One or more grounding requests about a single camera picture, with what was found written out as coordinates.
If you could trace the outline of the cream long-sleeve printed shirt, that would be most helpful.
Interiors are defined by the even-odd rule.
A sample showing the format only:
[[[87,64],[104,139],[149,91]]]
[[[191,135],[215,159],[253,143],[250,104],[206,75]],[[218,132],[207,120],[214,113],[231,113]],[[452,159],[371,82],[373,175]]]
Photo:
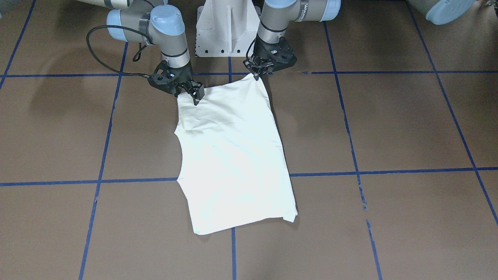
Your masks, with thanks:
[[[298,215],[281,137],[261,80],[209,87],[194,105],[179,95],[175,134],[178,183],[193,232],[208,235],[270,218]]]

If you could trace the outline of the white pillar with base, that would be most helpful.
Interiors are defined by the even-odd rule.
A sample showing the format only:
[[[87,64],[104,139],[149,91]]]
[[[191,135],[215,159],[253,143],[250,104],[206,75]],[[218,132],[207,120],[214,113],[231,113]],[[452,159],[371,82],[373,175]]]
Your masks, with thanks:
[[[198,57],[246,57],[256,37],[260,8],[251,0],[207,0],[197,8]]]

